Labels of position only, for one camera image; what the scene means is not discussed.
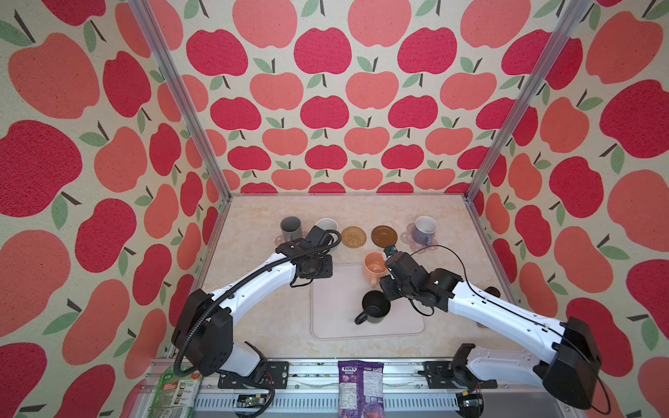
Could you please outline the grey mug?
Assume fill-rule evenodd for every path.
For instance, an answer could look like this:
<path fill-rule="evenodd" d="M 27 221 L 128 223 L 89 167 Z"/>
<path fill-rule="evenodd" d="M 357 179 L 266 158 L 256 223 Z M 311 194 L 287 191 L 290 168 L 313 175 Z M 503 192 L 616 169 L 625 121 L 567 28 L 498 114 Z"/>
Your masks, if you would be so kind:
<path fill-rule="evenodd" d="M 280 222 L 280 229 L 285 242 L 301 240 L 304 237 L 301 220 L 296 216 L 284 218 Z"/>

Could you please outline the round woven rattan coaster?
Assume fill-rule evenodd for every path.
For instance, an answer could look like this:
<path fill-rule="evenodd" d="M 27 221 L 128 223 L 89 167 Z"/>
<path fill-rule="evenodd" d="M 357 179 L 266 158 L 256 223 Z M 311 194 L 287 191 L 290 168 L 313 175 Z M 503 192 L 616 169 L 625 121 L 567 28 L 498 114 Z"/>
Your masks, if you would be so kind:
<path fill-rule="evenodd" d="M 348 226 L 341 231 L 341 243 L 348 248 L 360 248 L 367 242 L 367 234 L 360 226 Z"/>

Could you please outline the black mug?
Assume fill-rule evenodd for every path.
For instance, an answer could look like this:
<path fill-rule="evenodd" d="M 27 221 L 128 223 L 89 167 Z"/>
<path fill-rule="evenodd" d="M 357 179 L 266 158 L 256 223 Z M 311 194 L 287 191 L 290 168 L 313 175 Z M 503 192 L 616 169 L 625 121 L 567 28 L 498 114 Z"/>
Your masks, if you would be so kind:
<path fill-rule="evenodd" d="M 364 322 L 378 324 L 389 314 L 390 309 L 391 302 L 383 292 L 369 291 L 362 298 L 362 312 L 355 318 L 355 325 L 362 325 Z"/>

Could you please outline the peach orange mug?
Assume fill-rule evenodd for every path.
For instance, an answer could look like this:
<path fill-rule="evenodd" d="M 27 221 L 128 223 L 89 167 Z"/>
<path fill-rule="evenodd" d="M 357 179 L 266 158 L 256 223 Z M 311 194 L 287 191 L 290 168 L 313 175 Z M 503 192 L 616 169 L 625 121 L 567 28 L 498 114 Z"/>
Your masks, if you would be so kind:
<path fill-rule="evenodd" d="M 381 278 L 388 274 L 383 253 L 372 252 L 366 255 L 363 263 L 363 276 L 372 288 L 379 287 Z"/>

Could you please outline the white lilac handled mug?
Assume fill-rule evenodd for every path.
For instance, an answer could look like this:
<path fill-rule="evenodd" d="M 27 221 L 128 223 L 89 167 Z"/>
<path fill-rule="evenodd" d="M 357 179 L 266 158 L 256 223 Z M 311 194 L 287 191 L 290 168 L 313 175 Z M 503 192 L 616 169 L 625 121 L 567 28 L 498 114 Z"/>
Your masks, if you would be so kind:
<path fill-rule="evenodd" d="M 416 244 L 427 247 L 434 244 L 434 237 L 437 232 L 438 224 L 430 216 L 422 215 L 415 219 L 414 230 L 411 233 L 412 239 Z"/>

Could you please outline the round brown wooden coaster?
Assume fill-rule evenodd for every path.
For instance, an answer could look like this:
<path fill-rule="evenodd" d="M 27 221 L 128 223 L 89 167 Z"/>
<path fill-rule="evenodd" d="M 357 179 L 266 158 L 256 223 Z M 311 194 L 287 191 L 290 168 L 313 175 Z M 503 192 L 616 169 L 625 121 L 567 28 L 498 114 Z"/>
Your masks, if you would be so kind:
<path fill-rule="evenodd" d="M 372 230 L 371 239 L 376 246 L 385 248 L 394 246 L 397 243 L 398 235 L 397 231 L 391 226 L 381 225 Z"/>

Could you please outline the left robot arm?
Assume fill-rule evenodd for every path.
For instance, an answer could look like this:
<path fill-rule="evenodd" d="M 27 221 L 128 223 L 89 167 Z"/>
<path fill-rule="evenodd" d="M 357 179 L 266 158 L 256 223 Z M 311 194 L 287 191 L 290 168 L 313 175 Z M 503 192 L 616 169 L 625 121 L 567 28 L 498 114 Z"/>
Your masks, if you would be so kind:
<path fill-rule="evenodd" d="M 305 238 L 278 245 L 266 261 L 240 280 L 209 294 L 193 291 L 172 335 L 178 350 L 174 374 L 224 374 L 248 383 L 261 382 L 267 361 L 252 344 L 234 342 L 234 326 L 280 287 L 292 286 L 298 279 L 330 278 L 334 273 L 330 251 L 340 243 L 338 231 L 314 226 Z"/>

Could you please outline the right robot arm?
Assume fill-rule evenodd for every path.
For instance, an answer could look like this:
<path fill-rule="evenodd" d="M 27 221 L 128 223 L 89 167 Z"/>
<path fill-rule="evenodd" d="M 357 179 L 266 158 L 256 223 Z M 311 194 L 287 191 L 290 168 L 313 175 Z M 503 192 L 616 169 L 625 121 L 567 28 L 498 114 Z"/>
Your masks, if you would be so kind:
<path fill-rule="evenodd" d="M 411 254 L 385 247 L 388 275 L 380 286 L 388 301 L 405 298 L 432 310 L 473 320 L 515 341 L 521 350 L 491 350 L 463 343 L 446 376 L 458 388 L 473 390 L 487 381 L 510 381 L 544 388 L 575 409 L 593 407 L 602 358 L 589 325 L 531 313 L 472 285 L 466 273 L 431 272 Z"/>

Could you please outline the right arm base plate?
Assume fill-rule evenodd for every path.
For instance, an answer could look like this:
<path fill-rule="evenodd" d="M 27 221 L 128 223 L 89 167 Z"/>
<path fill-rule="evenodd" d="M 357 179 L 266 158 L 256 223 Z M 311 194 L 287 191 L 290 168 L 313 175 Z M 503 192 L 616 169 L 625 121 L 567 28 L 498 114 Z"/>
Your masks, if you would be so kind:
<path fill-rule="evenodd" d="M 430 389 L 461 389 L 474 390 L 476 388 L 495 389 L 498 383 L 495 380 L 482 381 L 475 377 L 465 365 L 452 362 L 425 362 L 423 370 L 418 374 L 423 376 Z"/>

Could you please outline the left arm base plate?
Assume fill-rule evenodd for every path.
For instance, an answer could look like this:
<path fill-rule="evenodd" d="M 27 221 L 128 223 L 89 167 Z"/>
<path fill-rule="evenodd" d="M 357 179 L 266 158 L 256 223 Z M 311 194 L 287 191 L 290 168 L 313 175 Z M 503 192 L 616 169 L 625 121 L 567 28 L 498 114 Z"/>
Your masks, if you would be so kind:
<path fill-rule="evenodd" d="M 272 387 L 276 389 L 287 388 L 287 378 L 289 378 L 289 362 L 269 361 L 264 366 L 261 366 L 257 372 L 252 372 L 252 375 L 247 379 L 251 381 L 249 385 L 238 378 L 231 376 L 228 372 L 220 375 L 218 381 L 218 388 L 220 389 L 252 389 Z"/>

